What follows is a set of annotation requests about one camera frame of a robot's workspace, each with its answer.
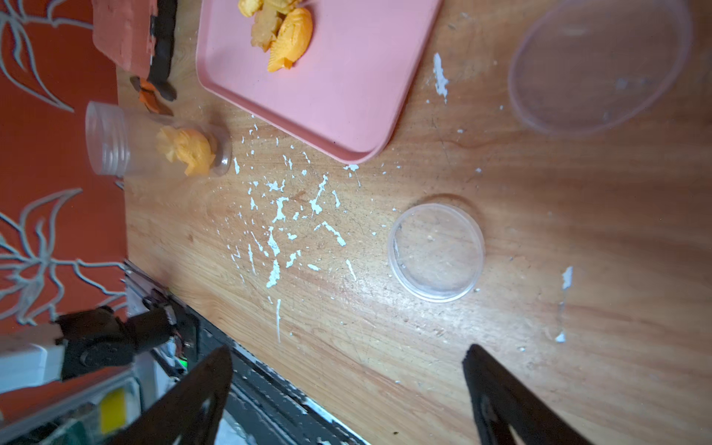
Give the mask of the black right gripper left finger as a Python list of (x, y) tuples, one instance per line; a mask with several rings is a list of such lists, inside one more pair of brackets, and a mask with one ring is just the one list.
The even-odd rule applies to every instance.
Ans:
[(213, 444), (231, 387), (226, 346), (214, 350), (111, 444)]

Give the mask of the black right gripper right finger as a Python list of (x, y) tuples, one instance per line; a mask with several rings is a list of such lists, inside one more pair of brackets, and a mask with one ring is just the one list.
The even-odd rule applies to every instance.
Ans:
[(465, 383), (482, 444), (588, 444), (487, 350), (473, 344), (463, 360)]

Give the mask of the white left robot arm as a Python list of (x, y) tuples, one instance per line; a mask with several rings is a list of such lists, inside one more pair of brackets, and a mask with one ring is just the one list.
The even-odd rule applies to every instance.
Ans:
[(127, 366), (139, 354), (186, 335), (185, 317), (170, 305), (126, 320), (108, 306), (62, 315), (1, 337), (1, 392)]

